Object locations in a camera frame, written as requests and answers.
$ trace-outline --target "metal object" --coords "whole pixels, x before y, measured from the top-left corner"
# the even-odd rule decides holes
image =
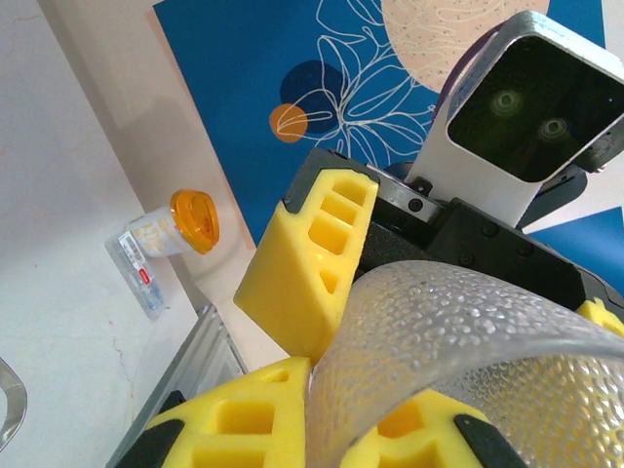
[[[172,392],[191,399],[244,373],[247,368],[216,308],[205,307],[106,467],[119,463]]]
[[[0,428],[0,451],[13,439],[26,416],[27,394],[18,375],[0,358],[0,388],[7,397],[7,415]]]
[[[432,223],[442,212],[442,206],[405,185],[401,180],[374,166],[367,167],[379,175],[377,197],[408,215]]]

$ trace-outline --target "screw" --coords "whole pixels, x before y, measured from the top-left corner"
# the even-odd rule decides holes
[[[409,200],[409,203],[408,203],[408,208],[412,210],[414,213],[417,213],[420,210],[422,210],[423,206],[424,205],[422,203],[422,200],[420,200],[419,198],[412,198],[411,200]]]
[[[500,228],[493,222],[489,222],[482,229],[481,233],[486,237],[495,237],[498,234]]]
[[[521,244],[516,249],[516,252],[518,253],[519,256],[529,256],[533,253],[534,250],[535,250],[535,247],[533,246],[533,244],[526,242],[524,244]]]
[[[475,256],[471,253],[462,253],[459,256],[459,264],[466,268],[475,264]]]

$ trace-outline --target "orange circle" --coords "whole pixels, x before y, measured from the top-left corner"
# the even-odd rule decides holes
[[[294,104],[278,105],[269,118],[271,130],[284,143],[298,142],[308,130],[305,112]]]

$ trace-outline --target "beige circle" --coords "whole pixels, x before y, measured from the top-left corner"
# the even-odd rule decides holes
[[[550,0],[382,0],[383,18],[399,61],[439,92],[466,50],[517,12],[546,13]]]

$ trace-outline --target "camera lens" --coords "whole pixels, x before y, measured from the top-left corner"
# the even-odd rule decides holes
[[[494,95],[490,109],[498,117],[509,118],[518,114],[522,108],[522,103],[520,94],[513,90],[504,90]]]
[[[540,139],[544,141],[561,141],[568,135],[567,122],[565,119],[560,118],[548,119],[542,123],[538,132]]]

